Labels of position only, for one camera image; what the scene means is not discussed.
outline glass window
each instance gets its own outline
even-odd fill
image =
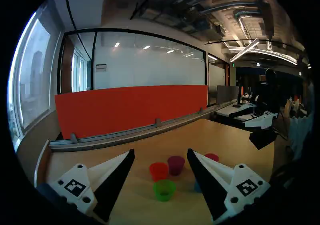
[[[22,46],[23,39],[26,36],[26,33],[27,33],[29,27],[31,26],[32,21],[34,20],[35,15],[36,15],[36,13],[34,13],[32,15],[32,17],[28,21],[26,27],[24,28],[24,30],[21,34],[21,37],[20,37],[19,42],[17,44],[16,50],[14,51],[14,56],[13,56],[11,68],[10,68],[9,81],[8,81],[7,112],[8,112],[9,130],[11,133],[11,138],[12,138],[13,144],[16,143],[17,139],[20,136],[20,132],[18,129],[18,124],[17,124],[16,116],[15,116],[15,109],[14,109],[15,107],[14,107],[14,101],[13,101],[14,100],[14,92],[13,92],[14,91],[14,71],[15,71],[17,57],[20,52],[20,48]]]
[[[19,112],[23,128],[49,109],[50,84],[44,81],[44,58],[50,34],[37,19],[26,41],[19,71]]]
[[[98,32],[94,67],[94,89],[204,85],[204,53],[177,42],[126,32]]]
[[[77,50],[72,57],[71,86],[72,92],[87,90],[87,62]]]
[[[208,54],[208,72],[209,72],[209,93],[208,105],[216,104],[217,86],[226,85],[226,62],[215,56]]]

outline red cup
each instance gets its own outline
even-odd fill
[[[153,163],[149,166],[152,180],[157,182],[168,177],[168,165],[165,163]]]
[[[183,169],[184,158],[180,156],[172,156],[168,159],[169,173],[172,176],[178,176]]]
[[[214,153],[207,153],[205,154],[205,157],[210,158],[211,160],[214,160],[216,162],[219,161],[219,157],[215,155]]]

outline green cup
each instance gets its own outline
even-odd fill
[[[170,180],[159,180],[154,183],[153,191],[156,194],[158,201],[166,202],[169,201],[176,190],[176,185]]]

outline orange partition panel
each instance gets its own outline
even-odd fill
[[[207,105],[206,85],[135,86],[55,96],[64,139],[124,131],[196,113]]]

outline wooden table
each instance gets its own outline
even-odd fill
[[[152,190],[148,167],[166,162],[172,155],[185,156],[192,148],[201,154],[216,153],[220,162],[234,167],[245,163],[266,181],[272,172],[274,144],[257,150],[249,141],[250,132],[205,119],[136,142],[81,152],[53,153],[47,181],[54,181],[76,163],[88,168],[131,148],[136,159],[110,215],[110,225],[120,224],[212,224],[211,214],[201,193],[194,192],[195,178],[184,169],[178,177],[169,177],[177,190],[169,202],[159,202]]]

